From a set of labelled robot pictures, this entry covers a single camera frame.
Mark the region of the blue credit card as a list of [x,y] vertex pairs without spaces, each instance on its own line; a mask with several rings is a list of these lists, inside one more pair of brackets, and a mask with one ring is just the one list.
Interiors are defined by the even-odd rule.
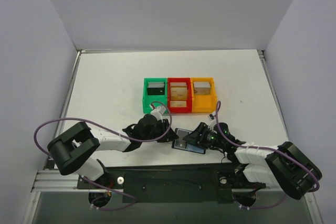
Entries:
[[192,145],[192,144],[187,145],[187,150],[189,152],[198,153],[198,154],[205,154],[206,153],[205,149],[202,149],[202,148],[200,148],[198,146],[195,146],[195,145]]

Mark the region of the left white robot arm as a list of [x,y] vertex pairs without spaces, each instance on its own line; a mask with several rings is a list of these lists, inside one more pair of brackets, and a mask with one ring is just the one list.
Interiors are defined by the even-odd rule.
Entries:
[[122,130],[126,134],[113,134],[107,130],[90,128],[86,122],[78,122],[53,139],[47,149],[62,175],[77,173],[92,181],[104,176],[103,164],[91,155],[96,151],[131,152],[145,141],[167,143],[178,139],[167,119],[157,119],[146,114],[137,124]]

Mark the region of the dark grey credit card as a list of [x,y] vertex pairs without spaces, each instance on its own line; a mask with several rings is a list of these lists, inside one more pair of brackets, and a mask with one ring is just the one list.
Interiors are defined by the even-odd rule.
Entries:
[[186,150],[187,149],[187,141],[183,140],[183,138],[190,134],[190,131],[184,129],[176,129],[176,134],[178,139],[175,140],[173,144],[173,148],[178,150]]

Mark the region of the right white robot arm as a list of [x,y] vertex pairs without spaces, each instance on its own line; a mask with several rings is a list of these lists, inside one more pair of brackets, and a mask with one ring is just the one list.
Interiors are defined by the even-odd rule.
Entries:
[[250,144],[234,137],[223,122],[211,126],[202,122],[183,140],[203,150],[225,154],[236,165],[239,184],[280,187],[296,200],[319,189],[321,171],[292,142],[272,147]]

